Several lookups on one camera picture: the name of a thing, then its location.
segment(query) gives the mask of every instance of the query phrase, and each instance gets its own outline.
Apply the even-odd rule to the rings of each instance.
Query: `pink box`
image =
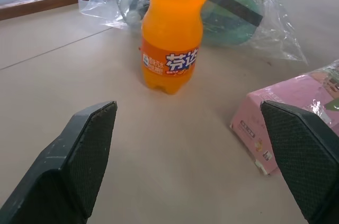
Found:
[[[261,102],[272,100],[314,112],[339,135],[339,73],[332,72],[329,67],[323,68],[247,94],[230,127],[264,174],[272,173],[278,166],[260,111]]]

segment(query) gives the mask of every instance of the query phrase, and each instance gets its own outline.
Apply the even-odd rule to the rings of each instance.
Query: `fanta bottle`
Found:
[[[206,0],[150,0],[142,22],[142,71],[149,88],[176,93],[192,76]]]

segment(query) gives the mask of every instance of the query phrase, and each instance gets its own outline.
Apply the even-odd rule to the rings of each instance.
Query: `table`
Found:
[[[67,6],[0,22],[0,205],[73,113],[116,100],[88,223],[306,223],[228,126],[246,93],[338,58],[339,0],[283,0],[309,66],[202,47],[176,95],[142,82],[140,37]]]

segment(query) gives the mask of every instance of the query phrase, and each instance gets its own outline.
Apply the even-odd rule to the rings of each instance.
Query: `clear plastic bag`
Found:
[[[339,135],[339,60],[299,76],[296,80],[302,85],[300,91],[303,91],[303,95],[300,94],[300,98],[309,99],[308,105],[303,108],[318,115]]]
[[[149,0],[79,1],[81,13],[100,17],[108,26],[136,31],[148,6]],[[203,43],[306,62],[280,0],[208,0],[201,18]]]

